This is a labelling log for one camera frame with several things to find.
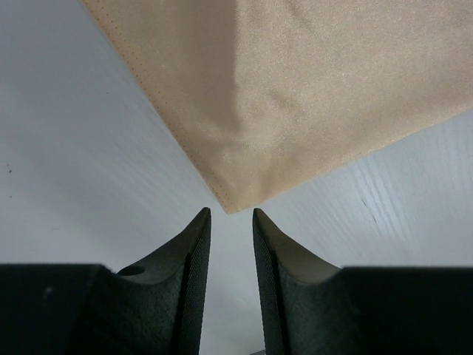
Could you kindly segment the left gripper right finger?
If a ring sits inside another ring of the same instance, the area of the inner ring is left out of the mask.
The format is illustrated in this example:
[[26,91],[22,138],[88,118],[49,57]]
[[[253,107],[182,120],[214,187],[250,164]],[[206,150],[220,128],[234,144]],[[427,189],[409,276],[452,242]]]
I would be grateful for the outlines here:
[[253,212],[267,354],[470,354],[472,270],[338,268]]

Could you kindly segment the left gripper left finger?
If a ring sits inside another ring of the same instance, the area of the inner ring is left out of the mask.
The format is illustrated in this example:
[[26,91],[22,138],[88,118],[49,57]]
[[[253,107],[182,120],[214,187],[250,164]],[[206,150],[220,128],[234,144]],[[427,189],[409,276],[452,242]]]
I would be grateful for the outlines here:
[[1,266],[3,354],[197,354],[211,212],[131,265]]

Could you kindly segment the orange cloth napkin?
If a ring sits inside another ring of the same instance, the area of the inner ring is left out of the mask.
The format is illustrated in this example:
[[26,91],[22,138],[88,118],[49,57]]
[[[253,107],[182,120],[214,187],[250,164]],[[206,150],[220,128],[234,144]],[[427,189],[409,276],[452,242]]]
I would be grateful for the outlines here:
[[472,108],[470,1],[86,1],[229,213]]

